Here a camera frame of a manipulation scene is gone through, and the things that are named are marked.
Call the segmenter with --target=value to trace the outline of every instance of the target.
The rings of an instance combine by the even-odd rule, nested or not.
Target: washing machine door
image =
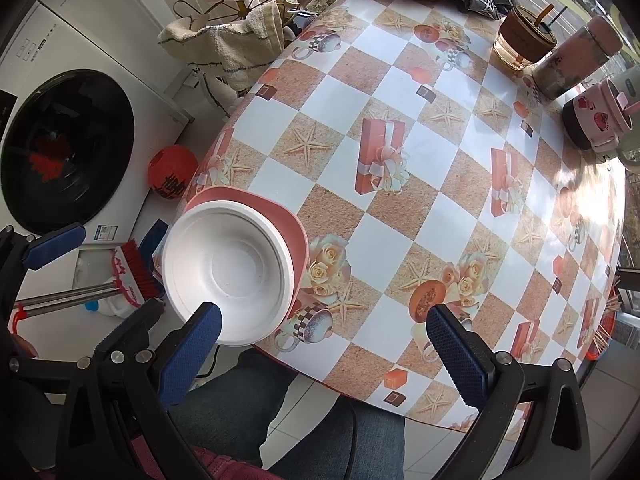
[[[111,77],[82,69],[48,80],[5,133],[0,184],[9,211],[39,235],[86,223],[116,191],[133,142],[133,110]]]

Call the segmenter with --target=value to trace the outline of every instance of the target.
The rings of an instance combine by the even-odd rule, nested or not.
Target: washing machine
[[[146,168],[188,115],[42,4],[0,58],[0,226],[79,221],[86,246],[129,239]],[[71,288],[77,251],[28,273],[19,298]]]

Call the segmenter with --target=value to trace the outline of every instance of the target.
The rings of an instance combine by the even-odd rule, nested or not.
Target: table
[[[497,27],[448,2],[337,0],[242,101],[228,148],[212,147],[179,206],[227,184],[296,213],[310,241],[296,315],[328,309],[333,327],[296,344],[288,320],[257,345],[338,392],[461,431],[477,412],[419,322],[428,307],[447,303],[518,361],[577,369],[623,219],[622,165],[572,145],[566,97],[544,101],[495,57]]]

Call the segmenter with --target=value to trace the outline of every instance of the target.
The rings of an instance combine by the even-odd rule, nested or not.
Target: red ball
[[[157,152],[146,177],[151,189],[163,198],[180,198],[198,169],[198,159],[184,146],[172,144]]]

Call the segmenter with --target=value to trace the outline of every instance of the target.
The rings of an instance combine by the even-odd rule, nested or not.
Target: person's leg
[[[342,480],[353,434],[349,402],[358,428],[351,480],[402,480],[404,417],[346,397],[269,472],[285,480]]]
[[[260,446],[297,373],[254,348],[169,413],[187,443],[262,466]]]

